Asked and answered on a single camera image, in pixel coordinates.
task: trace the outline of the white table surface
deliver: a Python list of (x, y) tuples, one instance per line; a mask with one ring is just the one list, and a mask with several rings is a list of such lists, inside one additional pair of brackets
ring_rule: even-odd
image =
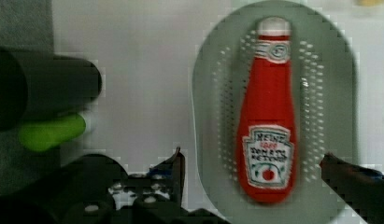
[[(105, 89), (92, 105), (96, 130), (64, 145), (63, 164), (97, 152), (127, 172), (143, 172), (180, 144), (187, 158), (183, 206), (217, 212), (197, 173), (190, 80), (210, 30), (252, 2), (257, 1), (53, 1), (55, 51), (91, 60), (105, 76)], [(360, 11), (350, 0), (295, 2), (329, 17), (354, 49), (360, 161), (384, 173), (384, 5)], [(348, 207), (331, 223), (365, 222)]]

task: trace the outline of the ketchup bottle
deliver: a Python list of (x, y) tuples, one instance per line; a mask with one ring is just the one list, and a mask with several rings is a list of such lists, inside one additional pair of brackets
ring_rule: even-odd
[(249, 197), (280, 203), (296, 175), (291, 93), (290, 24), (277, 17), (259, 25), (258, 44), (236, 138), (238, 179)]

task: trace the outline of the white bottle cap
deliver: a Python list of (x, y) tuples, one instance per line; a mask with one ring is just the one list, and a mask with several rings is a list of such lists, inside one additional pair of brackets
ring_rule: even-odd
[(280, 17), (269, 17), (259, 23), (259, 35), (290, 35), (291, 25)]

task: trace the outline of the heinz label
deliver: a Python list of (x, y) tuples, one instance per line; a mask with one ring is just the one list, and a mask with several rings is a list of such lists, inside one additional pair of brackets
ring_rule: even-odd
[(264, 189), (284, 189), (291, 175), (291, 132), (278, 125), (249, 127), (243, 137), (249, 184)]
[(271, 63), (285, 63), (290, 59), (289, 41), (259, 40), (255, 57)]

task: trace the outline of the perforated tray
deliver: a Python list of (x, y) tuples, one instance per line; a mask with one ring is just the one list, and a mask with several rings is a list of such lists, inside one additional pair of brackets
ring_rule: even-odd
[[(292, 24), (292, 97), (299, 141), (296, 186), (286, 202), (261, 205), (237, 182), (235, 135), (248, 84), (257, 24), (279, 16)], [(327, 151), (357, 161), (354, 57), (318, 12), (286, 1), (242, 7), (201, 47), (192, 79), (198, 170), (208, 198), (233, 223), (328, 223), (345, 203), (320, 179)]]

